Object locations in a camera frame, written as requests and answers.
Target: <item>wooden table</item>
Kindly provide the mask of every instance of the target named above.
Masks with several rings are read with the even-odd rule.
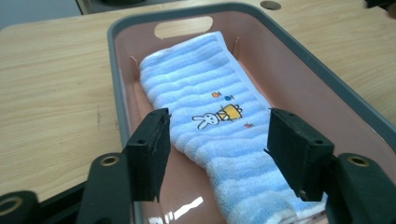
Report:
[[[121,151],[106,32],[136,13],[189,0],[11,26],[0,32],[0,195],[40,200],[84,181],[99,155]],[[259,7],[260,1],[244,1]],[[362,0],[279,0],[275,21],[396,124],[396,21]]]

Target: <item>cartoon rabbit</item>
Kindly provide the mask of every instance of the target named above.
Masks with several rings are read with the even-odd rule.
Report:
[[[202,130],[207,125],[219,124],[220,121],[226,120],[234,120],[242,118],[242,108],[239,105],[226,105],[225,107],[221,107],[221,110],[216,114],[206,113],[203,116],[194,116],[193,120],[201,120],[201,123],[198,125],[198,129]]]

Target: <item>tray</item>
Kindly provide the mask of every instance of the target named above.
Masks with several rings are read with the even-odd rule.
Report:
[[[210,18],[204,32],[159,38],[168,21]],[[150,53],[205,32],[221,31],[230,52],[273,107],[305,119],[335,144],[376,161],[396,183],[396,129],[260,9],[240,3],[134,15],[108,31],[122,145],[153,110],[139,84],[138,64]],[[160,203],[136,203],[137,222],[224,223],[205,170],[171,149]]]

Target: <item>rabbit ear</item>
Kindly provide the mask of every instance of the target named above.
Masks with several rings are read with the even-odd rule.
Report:
[[[209,123],[206,122],[206,120],[203,120],[199,125],[198,125],[198,129],[202,130],[204,129]]]
[[[205,119],[202,116],[194,116],[192,117],[192,120],[205,120]]]

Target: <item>towel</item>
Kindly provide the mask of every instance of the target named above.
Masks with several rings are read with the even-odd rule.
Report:
[[[228,223],[294,223],[324,210],[297,198],[263,152],[271,106],[220,32],[157,51],[140,72],[154,108],[172,114],[171,143],[206,169]]]

